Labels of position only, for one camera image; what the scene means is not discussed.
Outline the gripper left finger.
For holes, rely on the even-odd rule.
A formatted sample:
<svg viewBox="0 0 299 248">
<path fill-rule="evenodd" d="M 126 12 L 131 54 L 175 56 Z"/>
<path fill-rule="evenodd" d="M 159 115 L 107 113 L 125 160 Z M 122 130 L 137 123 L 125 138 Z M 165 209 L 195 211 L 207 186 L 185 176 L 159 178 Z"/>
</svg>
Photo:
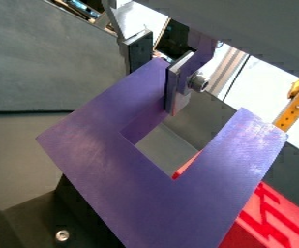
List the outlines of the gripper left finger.
<svg viewBox="0 0 299 248">
<path fill-rule="evenodd" d="M 127 1 L 122 6 L 117 6 L 117 0 L 102 1 L 117 33 L 126 73 L 131 74 L 151 61 L 153 32 L 147 29 L 139 16 L 141 5 L 137 2 Z"/>
</svg>

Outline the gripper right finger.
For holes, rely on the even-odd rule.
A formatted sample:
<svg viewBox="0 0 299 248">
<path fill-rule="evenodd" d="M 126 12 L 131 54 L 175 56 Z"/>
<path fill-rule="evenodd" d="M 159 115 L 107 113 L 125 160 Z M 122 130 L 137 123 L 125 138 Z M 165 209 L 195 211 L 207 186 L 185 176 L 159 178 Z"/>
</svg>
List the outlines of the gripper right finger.
<svg viewBox="0 0 299 248">
<path fill-rule="evenodd" d="M 191 30 L 189 34 L 189 50 L 170 65 L 166 73 L 165 109 L 175 116 L 189 104 L 191 93 L 202 93 L 209 80 L 199 69 L 213 59 L 218 41 L 203 33 Z"/>
</svg>

